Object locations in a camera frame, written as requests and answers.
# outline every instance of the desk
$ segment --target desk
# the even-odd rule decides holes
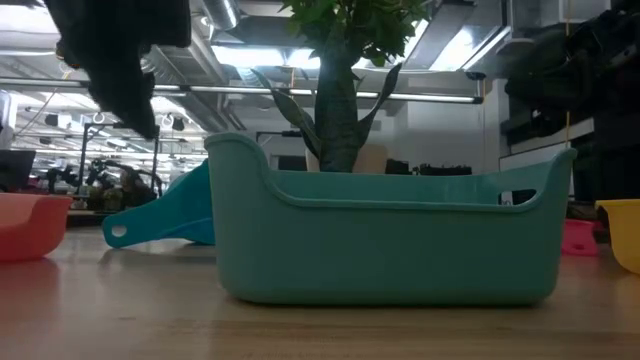
[[[78,230],[48,260],[0,266],[0,359],[638,359],[640,277],[563,258],[535,308],[304,308],[234,300],[215,249],[110,250]]]

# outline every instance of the ceiling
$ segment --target ceiling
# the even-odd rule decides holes
[[[302,39],[292,37],[286,31],[289,13],[286,10],[278,12],[281,2],[238,0],[239,23],[235,28],[223,31],[213,29],[212,21],[205,15],[203,4],[215,1],[218,0],[191,1],[193,44],[189,48],[154,48],[143,60],[143,68],[155,72],[157,83],[256,86],[255,79],[252,80],[243,70],[257,67],[275,83],[288,86],[294,82],[296,88],[315,88],[318,64],[307,60],[308,50],[300,48]],[[46,9],[15,6],[16,3],[0,0],[0,76],[41,79],[67,76],[68,79],[86,80],[82,71],[69,72],[70,69],[54,56],[53,49],[59,35]],[[408,48],[411,51],[406,56],[396,91],[475,95],[475,83],[464,74],[443,75],[430,71],[462,68],[503,25],[501,9],[501,0],[444,1],[430,24],[415,24],[418,36],[410,40]],[[480,61],[471,70],[483,70],[486,63],[486,60]],[[299,69],[288,65],[306,68],[309,80],[304,79]],[[366,75],[361,90],[379,91],[385,70],[374,69],[364,60],[357,66],[354,72]],[[112,115],[101,114],[84,91],[52,95],[54,89],[6,90],[18,103],[18,136],[13,146],[39,149],[36,168],[58,166],[59,161],[53,160],[62,156],[68,162],[78,164],[83,122],[117,122]],[[161,127],[161,174],[176,169],[188,170],[199,164],[204,154],[202,140],[207,133],[290,128],[267,96],[177,95],[166,94],[153,100],[157,123]],[[35,118],[48,100],[44,114]],[[308,110],[313,107],[310,97],[297,100]],[[358,105],[367,109],[372,106],[372,101],[362,100]],[[403,105],[402,102],[388,102],[383,117],[393,116]],[[59,115],[59,125],[46,125],[47,114]],[[184,130],[172,130],[172,119],[183,119]],[[95,133],[95,138],[87,146],[91,154],[112,151],[123,162],[150,168],[149,161],[145,160],[143,164],[142,159],[149,157],[153,143],[138,140],[135,134],[123,129],[105,127],[91,130],[91,133]]]

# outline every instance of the pink object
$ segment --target pink object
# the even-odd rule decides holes
[[[0,194],[0,261],[39,259],[64,237],[71,198]]]
[[[598,246],[593,238],[594,223],[581,220],[564,221],[562,253],[565,255],[597,256]]]

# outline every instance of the red bowl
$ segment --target red bowl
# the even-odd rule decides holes
[[[71,198],[0,193],[0,261],[39,259],[64,238]]]

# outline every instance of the yellow container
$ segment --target yellow container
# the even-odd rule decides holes
[[[640,274],[640,200],[596,202],[609,214],[611,247],[625,269]]]

